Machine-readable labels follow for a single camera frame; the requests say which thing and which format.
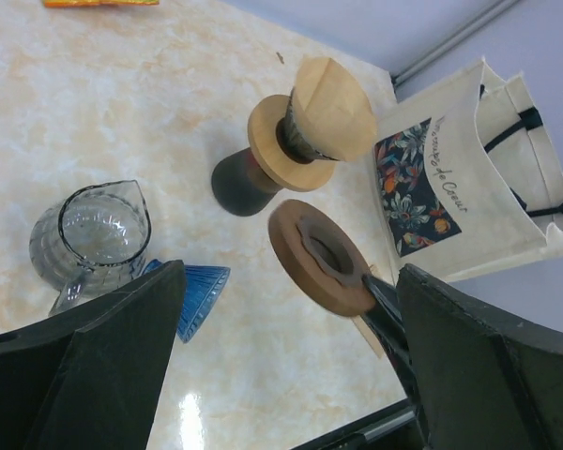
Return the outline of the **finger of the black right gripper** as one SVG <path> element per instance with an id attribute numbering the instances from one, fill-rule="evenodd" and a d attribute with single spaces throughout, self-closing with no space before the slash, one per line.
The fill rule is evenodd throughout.
<path id="1" fill-rule="evenodd" d="M 364 275 L 362 282 L 374 299 L 373 308 L 364 314 L 365 322 L 382 344 L 410 403 L 415 407 L 415 415 L 421 422 L 425 415 L 420 402 L 396 288 L 373 275 Z"/>

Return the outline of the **brown paper coffee filter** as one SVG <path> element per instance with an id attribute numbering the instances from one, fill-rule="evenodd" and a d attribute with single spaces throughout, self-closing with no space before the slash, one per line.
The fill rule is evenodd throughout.
<path id="1" fill-rule="evenodd" d="M 299 130 L 324 155 L 351 162 L 373 146 L 377 124 L 367 94 L 333 58 L 304 59 L 290 100 Z"/>

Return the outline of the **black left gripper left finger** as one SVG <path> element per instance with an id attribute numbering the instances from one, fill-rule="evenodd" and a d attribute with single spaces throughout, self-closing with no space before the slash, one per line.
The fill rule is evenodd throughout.
<path id="1" fill-rule="evenodd" d="M 143 449 L 186 289 L 180 260 L 0 335 L 0 449 Z"/>

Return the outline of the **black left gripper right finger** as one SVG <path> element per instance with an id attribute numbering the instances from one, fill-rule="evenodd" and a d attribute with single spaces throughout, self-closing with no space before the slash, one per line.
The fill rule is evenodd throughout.
<path id="1" fill-rule="evenodd" d="M 434 449 L 563 449 L 563 333 L 405 265 L 404 329 Z"/>

